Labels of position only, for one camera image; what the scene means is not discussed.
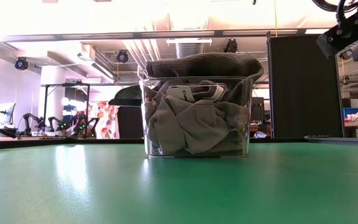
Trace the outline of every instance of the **metal frame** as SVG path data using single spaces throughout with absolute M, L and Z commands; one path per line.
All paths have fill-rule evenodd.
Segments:
M 145 32 L 111 32 L 98 34 L 37 34 L 7 35 L 0 42 L 42 42 L 61 40 L 133 40 L 133 39 L 172 39 L 172 38 L 213 38 L 213 37 L 265 37 L 266 32 L 276 32 L 277 36 L 304 35 L 306 29 L 225 29 L 225 30 L 167 30 Z
M 48 88 L 54 86 L 55 88 L 48 93 Z M 44 98 L 44 126 L 46 126 L 46 120 L 47 120 L 47 104 L 48 104 L 48 95 L 51 94 L 56 87 L 78 87 L 78 86 L 86 86 L 87 90 L 86 90 L 86 111 L 85 111 L 85 115 L 86 115 L 86 128 L 85 128 L 85 135 L 84 138 L 87 138 L 87 134 L 88 134 L 88 108 L 90 107 L 90 89 L 91 89 L 91 84 L 89 83 L 62 83 L 62 84 L 46 84 L 46 85 L 41 85 L 41 87 L 45 87 L 45 98 Z

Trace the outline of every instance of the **ceiling light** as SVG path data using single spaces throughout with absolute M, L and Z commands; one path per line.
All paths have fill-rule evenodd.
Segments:
M 211 39 L 197 39 L 197 38 L 181 38 L 181 39 L 168 39 L 167 44 L 210 44 Z
M 323 34 L 327 31 L 328 29 L 307 29 L 305 34 Z

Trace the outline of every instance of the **clear plastic bin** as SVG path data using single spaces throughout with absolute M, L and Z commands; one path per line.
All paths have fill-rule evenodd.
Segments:
M 153 157 L 247 155 L 252 83 L 247 77 L 140 81 L 146 154 Z

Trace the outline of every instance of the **computer screen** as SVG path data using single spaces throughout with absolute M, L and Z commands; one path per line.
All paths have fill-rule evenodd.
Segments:
M 0 104 L 0 123 L 12 124 L 13 111 L 15 110 L 16 103 L 1 103 Z

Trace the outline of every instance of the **white tag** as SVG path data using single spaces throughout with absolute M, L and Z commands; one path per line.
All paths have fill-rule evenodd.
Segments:
M 217 86 L 214 95 L 211 96 L 211 97 L 208 97 L 208 98 L 204 98 L 204 99 L 205 100 L 212 100 L 212 102 L 215 103 L 221 98 L 223 92 L 224 92 L 224 88 L 221 87 L 221 86 Z
M 191 93 L 191 89 L 188 86 L 171 88 L 171 89 L 167 90 L 167 94 L 170 96 L 185 100 L 187 102 L 191 102 L 191 103 L 195 102 L 193 94 Z

